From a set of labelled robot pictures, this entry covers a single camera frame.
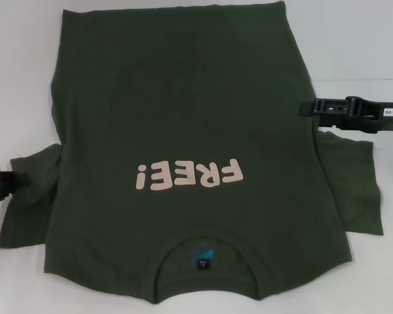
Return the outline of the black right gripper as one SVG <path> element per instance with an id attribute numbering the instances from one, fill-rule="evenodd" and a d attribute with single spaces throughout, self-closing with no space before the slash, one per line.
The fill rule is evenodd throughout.
<path id="1" fill-rule="evenodd" d="M 344 99 L 316 98 L 311 102 L 302 102 L 299 116 L 321 116 L 320 127 L 336 127 L 340 130 L 380 131 L 393 130 L 393 102 L 365 101 L 359 120 L 344 116 L 358 115 L 360 97 L 348 96 Z"/>

